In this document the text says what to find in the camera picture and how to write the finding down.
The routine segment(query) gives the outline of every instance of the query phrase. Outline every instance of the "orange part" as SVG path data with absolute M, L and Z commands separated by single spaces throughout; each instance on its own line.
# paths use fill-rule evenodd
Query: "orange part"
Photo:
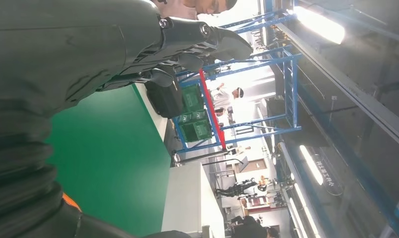
M 68 195 L 63 193 L 62 198 L 66 203 L 68 203 L 68 205 L 73 206 L 77 208 L 79 211 L 81 211 L 81 208 L 78 206 L 78 204 L 74 200 L 72 200 Z

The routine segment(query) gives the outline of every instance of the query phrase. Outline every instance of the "robotic arm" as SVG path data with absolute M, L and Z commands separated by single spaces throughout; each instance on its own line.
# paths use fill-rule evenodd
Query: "robotic arm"
M 251 52 L 228 30 L 160 19 L 149 0 L 0 1 L 0 238 L 131 237 L 64 203 L 45 164 L 51 117 L 96 91 L 166 85 L 161 65 Z

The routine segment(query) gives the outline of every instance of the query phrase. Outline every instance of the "sign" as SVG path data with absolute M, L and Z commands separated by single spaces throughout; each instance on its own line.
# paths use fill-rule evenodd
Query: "sign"
M 335 177 L 332 169 L 328 166 L 327 158 L 324 158 L 320 154 L 313 155 L 316 166 L 323 177 L 323 187 L 331 195 L 340 195 L 343 192 L 342 185 Z

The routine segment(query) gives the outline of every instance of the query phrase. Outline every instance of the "metal bolt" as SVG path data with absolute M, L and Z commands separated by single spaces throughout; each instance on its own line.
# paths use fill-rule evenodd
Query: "metal bolt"
M 207 24 L 202 24 L 199 30 L 201 31 L 201 34 L 204 36 L 208 36 L 211 33 L 211 29 Z
M 165 19 L 161 19 L 161 20 L 159 21 L 159 24 L 160 24 L 160 27 L 161 27 L 162 29 L 166 29 L 166 28 L 169 27 L 169 22 L 168 22 L 167 20 L 165 20 Z

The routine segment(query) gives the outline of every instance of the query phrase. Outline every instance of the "person in black clothing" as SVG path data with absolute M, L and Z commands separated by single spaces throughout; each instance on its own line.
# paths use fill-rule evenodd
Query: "person in black clothing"
M 265 227 L 270 238 L 280 238 L 280 232 L 273 227 Z
M 250 187 L 256 186 L 257 183 L 253 180 L 245 180 L 242 183 L 235 183 L 233 186 L 228 189 L 219 189 L 217 188 L 217 194 L 226 196 L 226 197 L 234 197 L 240 196 L 244 194 L 244 191 Z
M 232 219 L 231 222 L 239 223 L 239 225 L 233 227 L 232 238 L 266 238 L 268 235 L 267 230 L 251 216 L 245 216 L 244 218 L 238 216 Z

